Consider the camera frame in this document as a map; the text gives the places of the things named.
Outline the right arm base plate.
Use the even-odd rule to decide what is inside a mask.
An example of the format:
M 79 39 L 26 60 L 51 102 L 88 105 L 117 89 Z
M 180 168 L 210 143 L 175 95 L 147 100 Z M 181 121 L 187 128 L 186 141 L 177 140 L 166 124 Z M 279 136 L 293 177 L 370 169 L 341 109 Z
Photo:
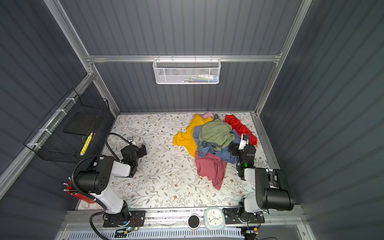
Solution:
M 226 225 L 235 224 L 263 224 L 265 218 L 263 212 L 259 213 L 246 213 L 241 212 L 238 208 L 223 208 L 224 219 Z

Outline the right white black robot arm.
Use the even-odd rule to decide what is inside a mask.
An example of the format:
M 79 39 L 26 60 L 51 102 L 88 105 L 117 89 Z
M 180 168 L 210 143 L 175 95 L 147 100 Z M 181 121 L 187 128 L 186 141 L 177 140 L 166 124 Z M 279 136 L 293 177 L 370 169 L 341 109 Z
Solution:
M 243 181 L 254 183 L 255 190 L 240 200 L 237 209 L 223 209 L 227 224 L 261 224 L 265 222 L 263 211 L 293 210 L 295 202 L 283 170 L 255 167 L 256 148 L 253 145 L 240 149 L 239 145 L 231 144 L 229 152 L 238 157 L 238 176 Z

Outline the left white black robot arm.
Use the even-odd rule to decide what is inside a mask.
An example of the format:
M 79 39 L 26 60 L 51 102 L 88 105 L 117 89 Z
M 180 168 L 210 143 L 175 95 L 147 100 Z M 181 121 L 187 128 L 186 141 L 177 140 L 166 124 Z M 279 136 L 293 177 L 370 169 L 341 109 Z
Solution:
M 103 227 L 121 227 L 132 231 L 144 225 L 145 211 L 130 211 L 128 204 L 112 190 L 111 176 L 132 178 L 139 158 L 147 154 L 146 147 L 128 145 L 121 150 L 123 160 L 114 156 L 94 155 L 81 160 L 71 174 L 71 187 L 100 206 Z

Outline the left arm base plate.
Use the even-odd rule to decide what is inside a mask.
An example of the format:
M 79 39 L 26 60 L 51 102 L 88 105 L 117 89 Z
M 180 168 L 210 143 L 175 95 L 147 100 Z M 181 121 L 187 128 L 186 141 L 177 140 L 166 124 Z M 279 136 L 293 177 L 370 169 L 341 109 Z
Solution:
M 103 215 L 103 227 L 142 227 L 144 225 L 146 211 L 129 211 L 120 214 L 107 214 Z

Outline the dusty pink ribbed cloth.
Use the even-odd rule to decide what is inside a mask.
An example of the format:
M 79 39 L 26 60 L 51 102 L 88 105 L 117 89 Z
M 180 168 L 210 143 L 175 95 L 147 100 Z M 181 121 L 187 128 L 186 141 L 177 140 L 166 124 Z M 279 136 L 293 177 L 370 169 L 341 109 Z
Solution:
M 225 178 L 227 162 L 221 157 L 207 153 L 204 157 L 199 151 L 195 153 L 195 163 L 197 166 L 197 174 L 200 177 L 207 177 L 212 181 L 212 185 L 216 190 L 220 190 Z

